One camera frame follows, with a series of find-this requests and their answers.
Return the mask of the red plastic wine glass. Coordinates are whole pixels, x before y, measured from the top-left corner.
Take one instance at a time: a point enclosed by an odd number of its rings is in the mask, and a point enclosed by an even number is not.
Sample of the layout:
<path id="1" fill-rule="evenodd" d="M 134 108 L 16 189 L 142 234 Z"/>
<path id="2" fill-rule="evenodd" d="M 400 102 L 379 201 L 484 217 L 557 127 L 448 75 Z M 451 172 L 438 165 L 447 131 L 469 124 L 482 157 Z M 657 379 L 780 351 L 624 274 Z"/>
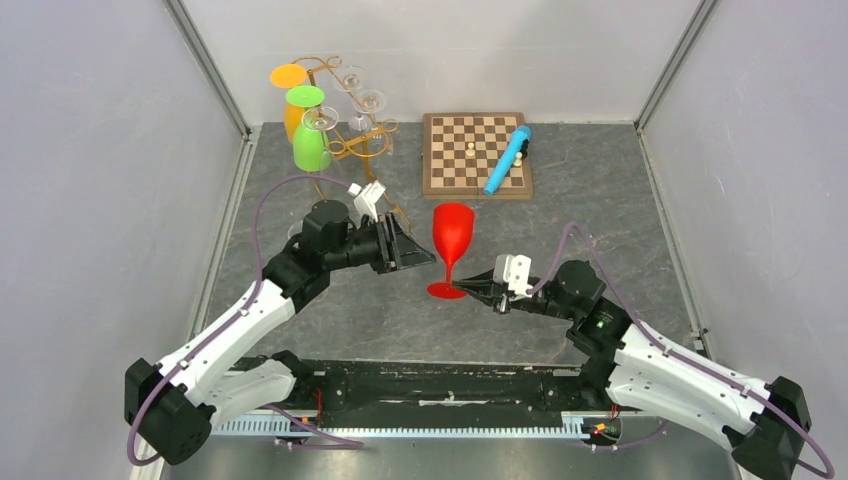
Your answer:
<path id="1" fill-rule="evenodd" d="M 433 211 L 432 237 L 436 250 L 445 263 L 445 280 L 428 286 L 428 293 L 441 299 L 459 299 L 465 293 L 452 286 L 452 274 L 456 263 L 471 245 L 474 232 L 475 213 L 467 205 L 448 202 Z"/>

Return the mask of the gold wire glass rack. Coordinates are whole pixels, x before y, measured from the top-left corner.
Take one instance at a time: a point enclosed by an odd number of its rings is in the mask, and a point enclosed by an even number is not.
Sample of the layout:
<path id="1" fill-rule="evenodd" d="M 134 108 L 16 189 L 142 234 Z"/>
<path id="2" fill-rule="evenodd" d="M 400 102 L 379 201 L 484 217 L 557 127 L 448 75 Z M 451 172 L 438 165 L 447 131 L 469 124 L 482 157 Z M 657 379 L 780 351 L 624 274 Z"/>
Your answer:
<path id="1" fill-rule="evenodd" d="M 377 124 L 372 131 L 360 136 L 350 133 L 348 121 L 355 114 L 352 105 L 354 92 L 336 90 L 331 76 L 333 68 L 347 65 L 351 64 L 344 63 L 339 56 L 303 56 L 277 68 L 272 74 L 272 82 L 285 91 L 284 109 L 286 93 L 293 87 L 306 84 L 318 87 L 324 92 L 325 98 L 320 106 L 332 107 L 339 114 L 337 126 L 328 133 L 330 143 L 325 146 L 324 154 L 328 164 L 325 169 L 314 174 L 325 173 L 344 159 L 356 158 L 362 164 L 365 180 L 371 182 L 378 178 L 373 170 L 374 161 L 393 152 L 392 134 L 396 132 L 398 123 L 393 118 L 381 119 L 381 110 L 376 114 Z"/>

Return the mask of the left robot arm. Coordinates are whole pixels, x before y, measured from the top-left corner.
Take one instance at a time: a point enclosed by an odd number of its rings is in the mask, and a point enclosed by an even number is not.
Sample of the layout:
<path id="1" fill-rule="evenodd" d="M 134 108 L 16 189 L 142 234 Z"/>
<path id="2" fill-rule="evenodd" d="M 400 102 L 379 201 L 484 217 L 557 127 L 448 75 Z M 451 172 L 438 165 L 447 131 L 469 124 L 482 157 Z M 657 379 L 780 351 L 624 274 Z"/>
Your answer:
<path id="1" fill-rule="evenodd" d="M 193 456 L 212 430 L 267 404 L 307 405 L 311 370 L 292 354 L 275 355 L 230 379 L 225 373 L 260 339 L 300 313 L 330 285 L 336 270 L 368 265 L 377 274 L 428 265 L 435 255 L 385 213 L 360 224 L 336 200 L 315 203 L 301 230 L 272 257 L 248 290 L 211 326 L 183 347 L 151 363 L 131 364 L 124 379 L 124 418 L 131 427 L 127 452 L 136 466 L 135 441 L 178 465 Z"/>

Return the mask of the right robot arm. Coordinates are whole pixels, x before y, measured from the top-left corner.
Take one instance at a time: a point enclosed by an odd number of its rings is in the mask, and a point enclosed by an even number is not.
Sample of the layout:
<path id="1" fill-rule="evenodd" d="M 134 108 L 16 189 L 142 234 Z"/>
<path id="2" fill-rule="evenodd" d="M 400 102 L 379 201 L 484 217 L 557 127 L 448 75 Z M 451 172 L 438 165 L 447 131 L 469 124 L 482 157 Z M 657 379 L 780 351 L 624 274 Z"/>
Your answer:
<path id="1" fill-rule="evenodd" d="M 733 371 L 637 322 L 604 297 L 606 285 L 586 261 L 564 262 L 530 295 L 529 264 L 522 255 L 501 255 L 494 269 L 452 285 L 499 314 L 570 321 L 566 336 L 587 357 L 577 382 L 585 405 L 641 410 L 712 440 L 760 479 L 792 477 L 811 428 L 797 383 Z"/>

